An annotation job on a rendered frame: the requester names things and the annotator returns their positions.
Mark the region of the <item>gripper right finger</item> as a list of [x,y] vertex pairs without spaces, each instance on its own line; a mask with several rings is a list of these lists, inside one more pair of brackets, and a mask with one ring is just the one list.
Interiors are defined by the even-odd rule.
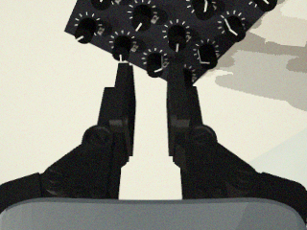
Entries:
[[182,62],[168,65],[166,109],[168,152],[180,168],[182,199],[271,199],[294,208],[307,227],[305,187],[290,179],[257,172],[218,143],[213,128],[202,121],[197,86],[185,86]]

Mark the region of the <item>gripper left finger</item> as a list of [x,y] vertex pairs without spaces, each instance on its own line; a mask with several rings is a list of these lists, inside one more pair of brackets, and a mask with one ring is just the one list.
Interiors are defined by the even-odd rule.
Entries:
[[97,125],[43,173],[1,184],[0,214],[39,197],[119,199],[121,168],[133,156],[135,113],[133,65],[119,62],[114,87],[104,89]]

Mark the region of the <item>black knob box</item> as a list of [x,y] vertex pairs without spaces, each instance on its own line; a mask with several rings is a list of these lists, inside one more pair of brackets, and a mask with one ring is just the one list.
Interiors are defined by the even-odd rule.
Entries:
[[77,0],[64,31],[120,62],[145,71],[147,66],[151,78],[167,81],[168,64],[182,62],[185,86],[193,86],[276,4],[277,0]]

